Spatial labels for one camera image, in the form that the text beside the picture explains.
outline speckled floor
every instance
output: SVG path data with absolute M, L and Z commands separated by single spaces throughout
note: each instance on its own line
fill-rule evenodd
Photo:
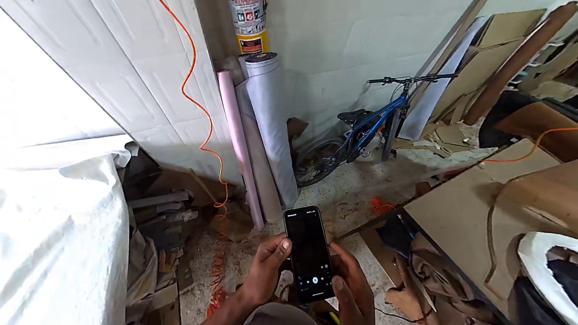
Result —
M 466 135 L 474 131 L 473 128 L 468 129 L 466 126 L 462 130 Z M 429 150 L 398 150 L 397 158 L 384 163 L 376 157 L 375 161 L 356 161 L 345 164 L 320 183 L 302 189 L 295 207 L 309 205 L 319 207 L 327 240 L 330 241 L 375 217 L 370 205 L 373 197 L 395 204 L 404 202 L 413 197 L 416 182 L 432 181 L 429 178 L 434 174 L 432 171 L 464 161 L 480 159 L 492 151 L 493 149 L 473 149 L 454 153 L 451 157 L 443 159 Z M 284 231 L 282 222 L 268 224 L 265 231 L 253 230 L 245 241 L 228 245 L 224 283 L 229 292 L 233 292 L 235 286 L 243 282 L 259 241 L 268 235 L 282 231 Z M 384 303 L 385 293 L 392 284 L 361 237 L 355 234 L 344 239 L 340 244 L 360 261 L 361 268 L 373 290 L 376 307 L 388 313 L 403 315 Z M 209 268 L 213 261 L 215 246 L 216 237 L 209 232 L 203 233 L 195 244 L 194 249 L 198 251 L 198 258 L 191 262 L 195 284 L 191 290 L 181 295 L 182 324 L 199 324 L 205 319 L 211 292 Z M 284 271 L 277 294 L 281 287 L 291 282 L 291 273 Z M 334 298 L 329 301 L 336 306 Z M 406 323 L 401 319 L 376 312 L 376 324 Z

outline phone screen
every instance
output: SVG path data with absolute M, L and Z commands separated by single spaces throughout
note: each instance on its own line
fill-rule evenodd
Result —
M 333 271 L 319 209 L 288 210 L 284 218 L 293 243 L 291 264 L 299 300 L 307 303 L 333 297 Z

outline white wall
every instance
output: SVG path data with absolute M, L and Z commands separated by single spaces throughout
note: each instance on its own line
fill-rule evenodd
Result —
M 470 0 L 269 0 L 269 49 L 280 53 L 293 116 L 310 123 L 300 142 L 324 136 L 363 83 L 413 76 Z M 481 15 L 550 8 L 555 0 L 490 0 Z M 372 86 L 373 107 L 393 86 Z
M 0 10 L 0 150 L 124 134 Z
M 217 80 L 193 0 L 169 0 L 191 32 L 197 65 L 186 92 L 211 113 L 208 149 L 224 179 L 240 183 Z M 180 93 L 192 51 L 157 0 L 0 0 L 0 7 L 162 165 L 216 178 L 202 152 L 209 123 Z

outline hand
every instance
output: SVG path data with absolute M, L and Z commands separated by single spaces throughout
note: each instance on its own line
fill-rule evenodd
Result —
M 373 292 L 359 262 L 336 243 L 331 242 L 329 247 L 338 254 L 331 256 L 331 264 L 336 274 L 332 284 L 339 301 L 341 324 L 375 325 Z
M 291 240 L 286 234 L 279 234 L 259 245 L 251 270 L 239 288 L 243 298 L 255 306 L 271 299 L 279 281 L 279 268 L 291 253 Z

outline bicycle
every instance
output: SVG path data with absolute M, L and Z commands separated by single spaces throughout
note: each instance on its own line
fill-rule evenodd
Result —
M 369 142 L 375 137 L 380 126 L 384 138 L 384 147 L 381 160 L 389 159 L 394 138 L 399 134 L 401 125 L 409 109 L 409 88 L 417 82 L 437 82 L 443 78 L 456 77 L 456 73 L 446 75 L 427 75 L 422 77 L 403 77 L 368 80 L 368 83 L 399 83 L 391 94 L 390 103 L 377 112 L 359 109 L 353 112 L 343 112 L 337 118 L 349 126 L 349 130 L 339 136 L 330 136 L 321 139 L 305 151 L 297 155 L 294 165 L 297 187 L 313 185 L 327 177 L 337 167 L 344 163 L 351 163 L 359 156 L 369 156 L 366 149 Z M 393 100 L 393 96 L 403 86 L 401 95 Z

